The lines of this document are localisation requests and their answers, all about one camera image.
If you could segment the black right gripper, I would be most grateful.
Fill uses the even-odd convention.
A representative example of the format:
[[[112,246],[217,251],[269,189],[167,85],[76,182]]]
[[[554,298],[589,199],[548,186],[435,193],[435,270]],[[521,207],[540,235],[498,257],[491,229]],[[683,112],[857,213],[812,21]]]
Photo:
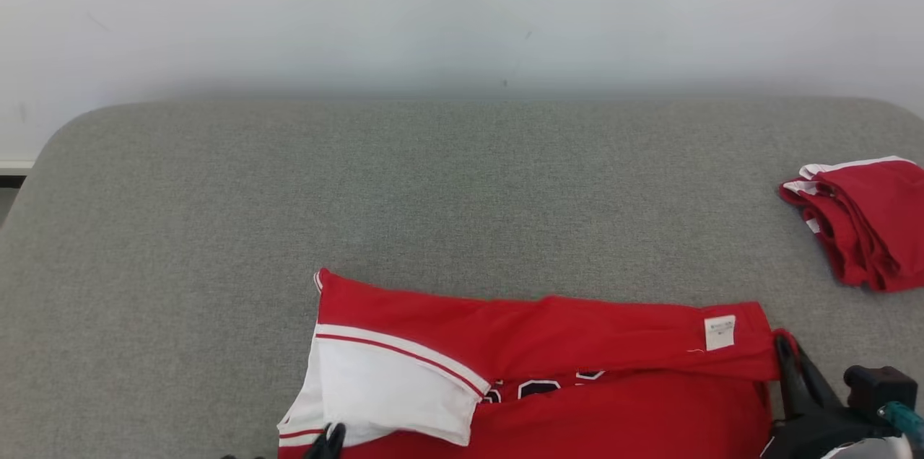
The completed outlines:
[[[790,334],[775,335],[785,420],[773,425],[760,459],[822,459],[845,446],[898,438],[892,425],[872,422],[839,398],[821,370]]]

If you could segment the red shorts white stripe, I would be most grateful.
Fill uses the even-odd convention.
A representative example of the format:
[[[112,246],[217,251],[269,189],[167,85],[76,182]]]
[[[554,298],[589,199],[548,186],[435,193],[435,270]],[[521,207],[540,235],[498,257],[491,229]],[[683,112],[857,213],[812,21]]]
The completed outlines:
[[[924,288],[924,167],[895,156],[809,164],[778,190],[799,209],[842,284]]]

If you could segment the red jersey white sleeves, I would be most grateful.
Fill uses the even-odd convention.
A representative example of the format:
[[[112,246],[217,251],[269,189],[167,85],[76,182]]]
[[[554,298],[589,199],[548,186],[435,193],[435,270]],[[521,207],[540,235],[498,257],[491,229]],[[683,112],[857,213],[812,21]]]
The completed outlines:
[[[439,297],[315,274],[319,307],[279,459],[759,459],[777,338],[714,307]]]

